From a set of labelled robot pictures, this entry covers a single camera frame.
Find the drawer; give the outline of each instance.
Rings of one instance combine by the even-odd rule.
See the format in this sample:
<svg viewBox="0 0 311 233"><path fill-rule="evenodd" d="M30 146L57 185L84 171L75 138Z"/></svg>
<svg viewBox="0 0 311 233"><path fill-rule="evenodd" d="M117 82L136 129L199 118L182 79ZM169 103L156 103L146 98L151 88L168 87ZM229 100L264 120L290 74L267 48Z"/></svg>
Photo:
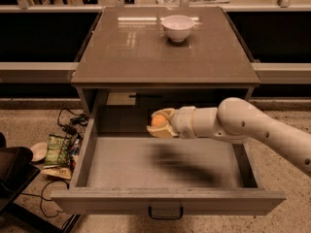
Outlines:
<svg viewBox="0 0 311 233"><path fill-rule="evenodd" d="M107 97L97 94L69 190L52 193L66 213L266 215L285 200L263 188L247 145L153 138L155 104L110 106Z"/></svg>

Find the black drawer handle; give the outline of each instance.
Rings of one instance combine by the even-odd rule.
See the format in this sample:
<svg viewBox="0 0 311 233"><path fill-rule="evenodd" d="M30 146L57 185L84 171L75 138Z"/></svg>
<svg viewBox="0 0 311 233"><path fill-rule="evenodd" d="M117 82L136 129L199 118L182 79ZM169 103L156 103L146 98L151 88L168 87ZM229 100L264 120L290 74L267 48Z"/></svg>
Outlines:
<svg viewBox="0 0 311 233"><path fill-rule="evenodd" d="M184 208L180 208L180 213L176 216L155 216L153 215L153 208L150 206L148 208L149 217L155 220L178 220L181 219L184 215Z"/></svg>

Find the speckled floor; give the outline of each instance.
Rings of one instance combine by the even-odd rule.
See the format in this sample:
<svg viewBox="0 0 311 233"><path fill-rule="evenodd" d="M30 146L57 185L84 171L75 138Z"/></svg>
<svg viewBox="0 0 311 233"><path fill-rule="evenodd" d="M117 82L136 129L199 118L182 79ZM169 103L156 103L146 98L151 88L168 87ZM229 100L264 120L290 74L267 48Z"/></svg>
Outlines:
<svg viewBox="0 0 311 233"><path fill-rule="evenodd" d="M268 115L311 133L311 102L265 102L253 104ZM59 110L69 107L81 112L78 101L70 102L3 102L0 103L0 131L7 138L8 146L31 147L46 141L50 133L62 134L56 123ZM63 120L70 115L64 113ZM251 141L250 149L254 154L257 171L266 190L284 191L287 200L267 216L184 216L180 220L152 220L147 216L82 216L73 232L310 232L311 228L311 178L297 170L265 145ZM40 174L25 190L39 194L49 181ZM45 192L49 196L52 189L65 188L55 183ZM34 214L61 227L69 217L59 214L45 218L39 209L39 199L21 195L17 203ZM55 214L59 208L54 202L45 202L45 213ZM35 232L26 223L3 214L0 216L0 232Z"/></svg>

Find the white bowl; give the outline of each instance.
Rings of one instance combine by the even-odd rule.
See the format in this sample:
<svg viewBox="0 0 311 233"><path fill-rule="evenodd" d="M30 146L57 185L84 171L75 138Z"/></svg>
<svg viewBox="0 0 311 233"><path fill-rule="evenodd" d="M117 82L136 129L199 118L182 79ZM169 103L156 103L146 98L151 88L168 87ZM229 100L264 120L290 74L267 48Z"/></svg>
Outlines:
<svg viewBox="0 0 311 233"><path fill-rule="evenodd" d="M173 42L183 42L194 27L194 21L185 16L166 17L162 24L167 37Z"/></svg>

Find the white robotic arm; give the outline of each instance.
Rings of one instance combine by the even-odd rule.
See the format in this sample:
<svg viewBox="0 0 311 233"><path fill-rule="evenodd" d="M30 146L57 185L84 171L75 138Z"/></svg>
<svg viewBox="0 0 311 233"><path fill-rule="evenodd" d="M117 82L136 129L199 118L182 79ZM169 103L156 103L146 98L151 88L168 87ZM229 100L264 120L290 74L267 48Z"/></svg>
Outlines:
<svg viewBox="0 0 311 233"><path fill-rule="evenodd" d="M239 98L227 98L219 108L157 111L147 129L160 138L208 137L233 144L245 143L251 137L311 174L311 135L273 119Z"/></svg>

